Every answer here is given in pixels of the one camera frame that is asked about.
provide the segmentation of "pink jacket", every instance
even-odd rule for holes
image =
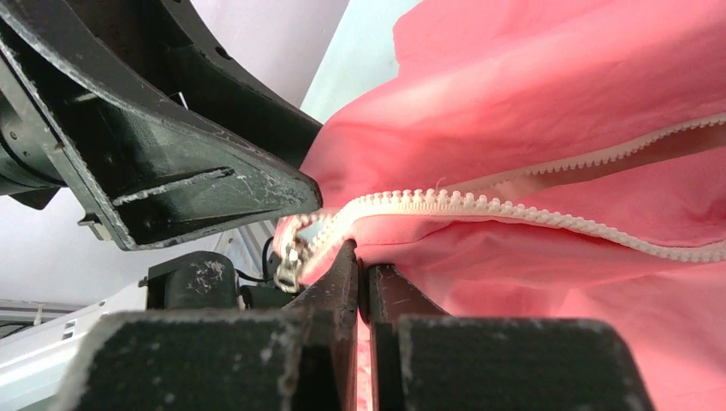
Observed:
[[[394,34],[302,167],[303,279],[354,238],[455,315],[608,322],[661,411],[726,407],[726,2],[425,0]]]

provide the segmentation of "zipper slider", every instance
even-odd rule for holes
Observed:
[[[284,246],[282,262],[275,272],[275,285],[286,293],[300,291],[300,275],[310,260],[311,252],[307,241],[295,237]]]

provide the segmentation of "white zipper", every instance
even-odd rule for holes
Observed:
[[[685,122],[610,149],[479,179],[475,182],[475,185],[477,188],[482,188],[527,174],[536,175],[592,167],[630,156],[653,142],[680,131],[725,123],[726,114]],[[472,183],[462,183],[450,187],[465,187],[467,185],[471,187]],[[449,194],[446,189],[440,191],[435,189],[426,191],[405,190],[361,196],[348,202],[335,215],[313,213],[292,217],[282,233],[283,264],[280,265],[275,275],[277,286],[288,292],[297,292],[299,290],[299,278],[304,277],[328,250],[342,244],[346,240],[346,234],[357,220],[365,217],[393,215],[454,218],[505,217],[601,237],[625,247],[665,259],[705,263],[726,258],[726,248],[724,248],[726,241],[695,248],[662,247],[642,241],[605,224],[585,220],[583,217],[573,217],[569,214],[562,215],[556,211],[538,210],[535,207],[527,208],[523,204],[515,205],[511,201],[502,203],[500,199],[487,199],[484,195],[479,197],[471,193],[462,195],[459,191],[453,191]],[[317,221],[324,222],[324,227],[310,242],[303,241],[298,237],[298,232],[301,229]]]

